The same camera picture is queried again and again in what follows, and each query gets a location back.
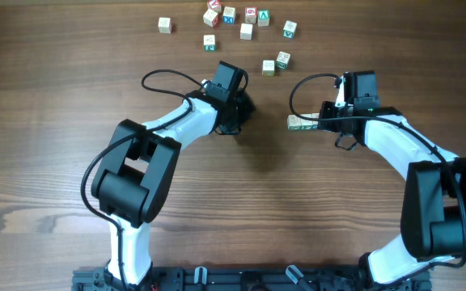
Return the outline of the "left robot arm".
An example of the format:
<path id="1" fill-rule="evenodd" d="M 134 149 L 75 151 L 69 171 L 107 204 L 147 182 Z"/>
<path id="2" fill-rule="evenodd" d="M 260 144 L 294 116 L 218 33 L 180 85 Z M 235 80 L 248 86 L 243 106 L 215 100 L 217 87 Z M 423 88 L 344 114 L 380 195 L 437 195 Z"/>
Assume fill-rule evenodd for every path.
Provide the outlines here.
<path id="1" fill-rule="evenodd" d="M 84 203 L 113 231 L 112 257 L 104 283 L 116 290 L 152 290 L 150 224 L 163 207 L 180 152 L 199 137 L 238 135 L 255 111 L 246 92 L 248 73 L 221 61 L 214 77 L 181 95 L 178 108 L 157 120 L 120 122 L 86 169 L 80 186 Z"/>

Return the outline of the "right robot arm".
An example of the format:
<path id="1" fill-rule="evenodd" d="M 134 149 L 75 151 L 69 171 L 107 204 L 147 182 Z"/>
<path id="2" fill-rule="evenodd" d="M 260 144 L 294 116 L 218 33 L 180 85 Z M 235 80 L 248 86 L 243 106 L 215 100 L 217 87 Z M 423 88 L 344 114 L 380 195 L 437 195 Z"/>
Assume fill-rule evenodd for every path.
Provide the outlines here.
<path id="1" fill-rule="evenodd" d="M 360 260 L 364 288 L 407 288 L 434 267 L 466 264 L 466 158 L 436 146 L 401 112 L 383 107 L 373 71 L 334 75 L 337 99 L 325 101 L 318 127 L 353 137 L 405 179 L 400 234 Z"/>

